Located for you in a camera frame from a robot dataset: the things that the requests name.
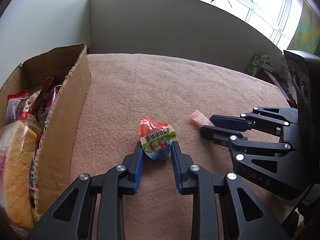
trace blue gripper pad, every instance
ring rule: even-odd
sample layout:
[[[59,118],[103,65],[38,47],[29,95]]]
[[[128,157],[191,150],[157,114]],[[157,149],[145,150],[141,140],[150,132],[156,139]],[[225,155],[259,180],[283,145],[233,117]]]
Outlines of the blue gripper pad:
[[[171,160],[172,160],[172,167],[173,167],[173,174],[174,174],[174,179],[176,181],[176,187],[179,191],[179,193],[182,193],[182,174],[181,174],[181,168],[180,164],[178,162],[178,156],[177,156],[177,151],[174,147],[174,143],[171,144]]]
[[[252,126],[243,117],[214,114],[210,117],[210,121],[216,127],[233,131],[245,132],[252,129]]]
[[[137,166],[134,171],[134,182],[133,182],[133,192],[136,194],[138,192],[138,189],[140,187],[141,182],[141,175],[142,175],[142,167],[143,167],[143,149],[140,148],[138,160],[137,160]]]

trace gray wall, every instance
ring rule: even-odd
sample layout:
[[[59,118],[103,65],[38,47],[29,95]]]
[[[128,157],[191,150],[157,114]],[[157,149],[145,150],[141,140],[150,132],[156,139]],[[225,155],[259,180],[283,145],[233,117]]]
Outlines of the gray wall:
[[[142,53],[244,71],[254,53],[282,52],[237,17],[198,0],[91,0],[93,53]]]
[[[26,59],[83,41],[91,44],[89,0],[12,0],[0,18],[0,87]]]

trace camera lens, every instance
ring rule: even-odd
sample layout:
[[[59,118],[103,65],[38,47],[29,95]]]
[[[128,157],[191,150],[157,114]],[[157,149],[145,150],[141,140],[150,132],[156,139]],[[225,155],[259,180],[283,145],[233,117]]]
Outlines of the camera lens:
[[[300,89],[300,80],[299,80],[299,76],[298,76],[298,73],[296,70],[293,72],[293,80],[294,80],[297,88]]]
[[[290,73],[290,76],[293,78],[292,69],[290,67],[289,67],[289,73]]]
[[[304,79],[302,80],[302,93],[303,95],[305,96],[306,100],[308,100],[309,98],[309,92],[308,92],[308,87],[307,87],[307,84],[306,82],[304,81]]]

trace window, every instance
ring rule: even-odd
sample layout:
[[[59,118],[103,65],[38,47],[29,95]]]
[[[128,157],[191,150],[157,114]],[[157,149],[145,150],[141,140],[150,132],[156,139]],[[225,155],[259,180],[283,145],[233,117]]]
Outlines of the window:
[[[201,0],[247,22],[286,49],[298,26],[303,0]]]

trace red logo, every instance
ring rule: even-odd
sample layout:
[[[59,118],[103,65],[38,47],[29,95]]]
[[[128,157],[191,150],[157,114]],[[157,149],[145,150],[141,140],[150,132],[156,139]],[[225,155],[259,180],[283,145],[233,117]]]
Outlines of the red logo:
[[[161,140],[160,141],[160,147],[161,147],[161,149],[166,149],[167,148],[167,142],[166,142],[166,140]]]

